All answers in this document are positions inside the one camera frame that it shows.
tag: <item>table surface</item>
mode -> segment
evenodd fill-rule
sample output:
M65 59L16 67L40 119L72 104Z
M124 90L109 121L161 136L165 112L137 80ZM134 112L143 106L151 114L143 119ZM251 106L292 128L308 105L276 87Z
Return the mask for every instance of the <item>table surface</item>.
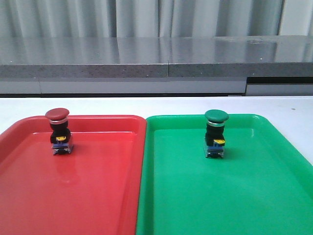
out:
M14 122L64 107L70 115L204 114L221 109L229 114L267 118L313 164L313 96L266 97L123 97L123 98L0 98L0 133Z

